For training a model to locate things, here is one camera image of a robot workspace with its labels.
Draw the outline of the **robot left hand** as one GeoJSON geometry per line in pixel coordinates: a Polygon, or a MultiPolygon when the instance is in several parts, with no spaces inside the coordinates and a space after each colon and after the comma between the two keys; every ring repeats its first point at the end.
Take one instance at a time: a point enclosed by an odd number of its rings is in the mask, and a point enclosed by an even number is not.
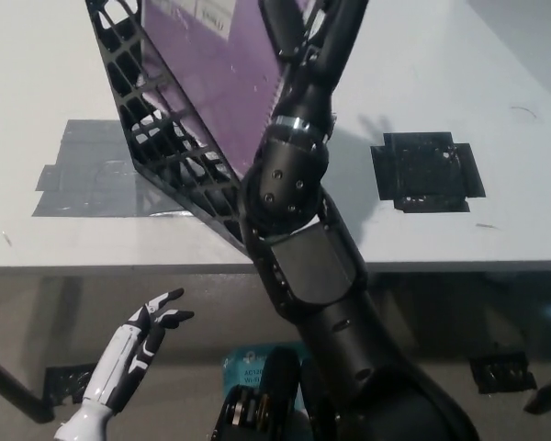
{"type": "Polygon", "coordinates": [[[192,311],[166,310],[183,288],[168,291],[140,306],[111,337],[84,391],[83,400],[124,410],[161,347],[165,333],[194,317],[192,311]]]}

